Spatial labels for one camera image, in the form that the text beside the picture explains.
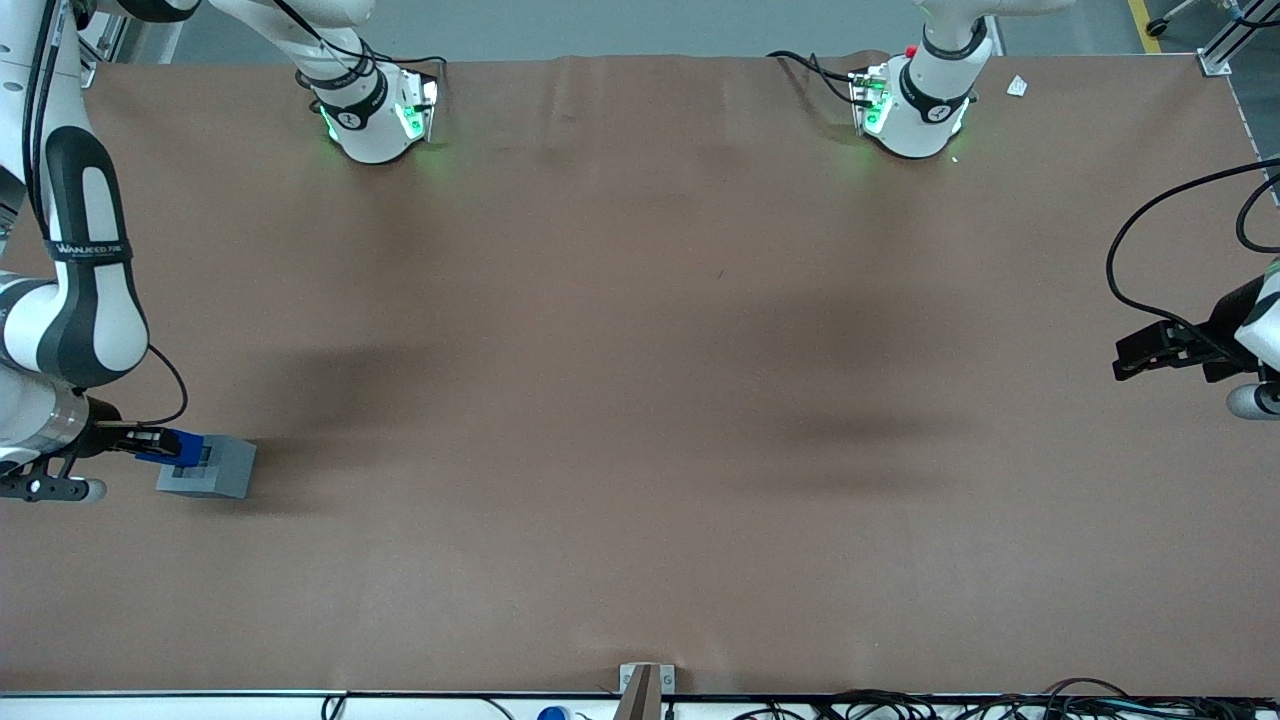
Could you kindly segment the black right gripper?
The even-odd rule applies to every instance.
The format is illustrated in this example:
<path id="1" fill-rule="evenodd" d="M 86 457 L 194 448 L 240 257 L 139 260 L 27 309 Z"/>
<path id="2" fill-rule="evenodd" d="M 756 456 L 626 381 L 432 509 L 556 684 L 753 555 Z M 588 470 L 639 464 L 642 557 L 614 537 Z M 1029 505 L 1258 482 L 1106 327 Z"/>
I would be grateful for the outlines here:
<path id="1" fill-rule="evenodd" d="M 192 443 L 192 434 L 164 427 L 125 429 L 115 427 L 120 411 L 110 402 L 87 397 L 88 420 L 84 427 L 84 457 L 114 452 L 129 455 L 143 462 L 152 461 L 152 454 L 183 454 Z"/>

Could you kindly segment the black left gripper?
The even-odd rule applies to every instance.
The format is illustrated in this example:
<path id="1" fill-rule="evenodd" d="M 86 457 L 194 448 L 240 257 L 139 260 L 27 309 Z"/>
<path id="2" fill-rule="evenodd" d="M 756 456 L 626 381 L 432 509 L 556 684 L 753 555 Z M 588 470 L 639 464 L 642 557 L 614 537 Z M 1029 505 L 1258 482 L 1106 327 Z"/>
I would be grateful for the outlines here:
<path id="1" fill-rule="evenodd" d="M 1114 379 L 1124 382 L 1144 372 L 1181 369 L 1206 363 L 1202 372 L 1208 383 L 1240 374 L 1270 382 L 1270 366 L 1235 340 L 1236 331 L 1253 311 L 1263 283 L 1265 278 L 1258 275 L 1215 304 L 1208 320 L 1202 324 L 1202 331 L 1220 347 L 1215 357 L 1213 346 L 1188 327 L 1158 320 L 1116 342 Z"/>

